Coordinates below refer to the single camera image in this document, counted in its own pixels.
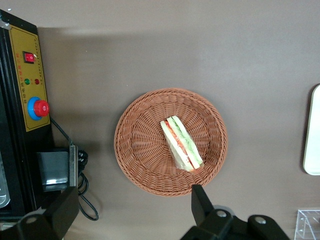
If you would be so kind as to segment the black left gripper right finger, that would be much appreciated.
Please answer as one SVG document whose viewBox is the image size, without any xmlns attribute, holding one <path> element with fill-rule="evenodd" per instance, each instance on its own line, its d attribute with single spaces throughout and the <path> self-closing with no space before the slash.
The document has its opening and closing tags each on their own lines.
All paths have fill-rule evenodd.
<svg viewBox="0 0 320 240">
<path fill-rule="evenodd" d="M 239 219 L 227 207 L 214 207 L 199 184 L 192 186 L 191 211 L 195 226 L 183 240 L 288 240 L 289 237 L 271 217 L 254 214 Z"/>
</svg>

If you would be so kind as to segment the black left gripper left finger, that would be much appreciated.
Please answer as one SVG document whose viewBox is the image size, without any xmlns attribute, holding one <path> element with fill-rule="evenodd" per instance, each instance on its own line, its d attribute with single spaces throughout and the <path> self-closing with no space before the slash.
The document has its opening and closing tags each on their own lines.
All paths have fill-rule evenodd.
<svg viewBox="0 0 320 240">
<path fill-rule="evenodd" d="M 2 240 L 61 240 L 79 213 L 78 189 L 66 188 L 48 208 L 26 214 L 2 230 Z"/>
</svg>

